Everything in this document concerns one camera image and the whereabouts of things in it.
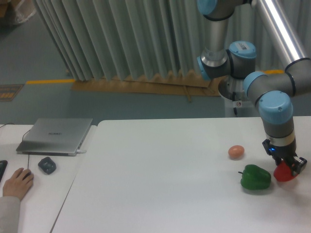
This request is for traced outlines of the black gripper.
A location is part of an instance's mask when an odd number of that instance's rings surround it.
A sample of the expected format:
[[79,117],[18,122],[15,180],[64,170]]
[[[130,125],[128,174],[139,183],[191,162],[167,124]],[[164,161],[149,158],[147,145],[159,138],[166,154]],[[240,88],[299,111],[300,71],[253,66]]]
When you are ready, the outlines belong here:
[[285,164],[290,168],[292,176],[297,176],[304,170],[307,164],[307,160],[303,157],[297,156],[296,139],[285,146],[273,145],[269,139],[265,139],[262,144],[266,153],[272,156],[272,158],[275,160],[276,166],[279,166],[281,162],[284,161]]

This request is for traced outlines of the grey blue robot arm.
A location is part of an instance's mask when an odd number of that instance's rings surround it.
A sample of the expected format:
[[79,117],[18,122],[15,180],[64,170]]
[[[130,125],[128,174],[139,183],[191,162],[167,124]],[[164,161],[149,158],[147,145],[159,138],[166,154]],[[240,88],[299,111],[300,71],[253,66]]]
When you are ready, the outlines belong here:
[[278,0],[250,0],[284,66],[281,74],[255,71],[255,47],[236,41],[225,49],[229,18],[243,0],[199,0],[197,7],[211,23],[207,44],[197,61],[206,80],[221,76],[242,80],[246,97],[258,110],[266,139],[263,146],[277,165],[285,163],[291,175],[300,174],[306,159],[296,154],[291,97],[311,90],[311,60]]

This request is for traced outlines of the beige sleeved forearm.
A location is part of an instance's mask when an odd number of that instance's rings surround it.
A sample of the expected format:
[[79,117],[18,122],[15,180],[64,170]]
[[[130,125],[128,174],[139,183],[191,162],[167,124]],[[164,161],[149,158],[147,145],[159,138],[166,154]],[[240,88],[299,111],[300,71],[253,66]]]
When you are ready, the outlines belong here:
[[19,225],[20,200],[17,197],[0,198],[0,232],[17,233]]

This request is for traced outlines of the person's hand on mouse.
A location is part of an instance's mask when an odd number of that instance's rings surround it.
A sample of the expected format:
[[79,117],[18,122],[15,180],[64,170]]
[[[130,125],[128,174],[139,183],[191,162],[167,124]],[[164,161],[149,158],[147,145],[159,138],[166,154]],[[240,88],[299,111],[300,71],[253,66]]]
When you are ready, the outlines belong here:
[[22,180],[22,177],[29,171],[31,172],[30,169],[24,169],[22,167],[17,169],[11,178],[5,181],[2,190],[3,196],[17,197],[22,201],[34,184],[34,180],[29,182]]

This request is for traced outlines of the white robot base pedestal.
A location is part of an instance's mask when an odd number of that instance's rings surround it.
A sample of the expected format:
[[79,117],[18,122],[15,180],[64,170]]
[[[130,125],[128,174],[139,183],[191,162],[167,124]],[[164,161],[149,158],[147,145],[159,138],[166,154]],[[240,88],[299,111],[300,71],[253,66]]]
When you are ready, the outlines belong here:
[[218,91],[224,100],[225,117],[259,117],[243,90],[243,80],[228,75],[220,81]]

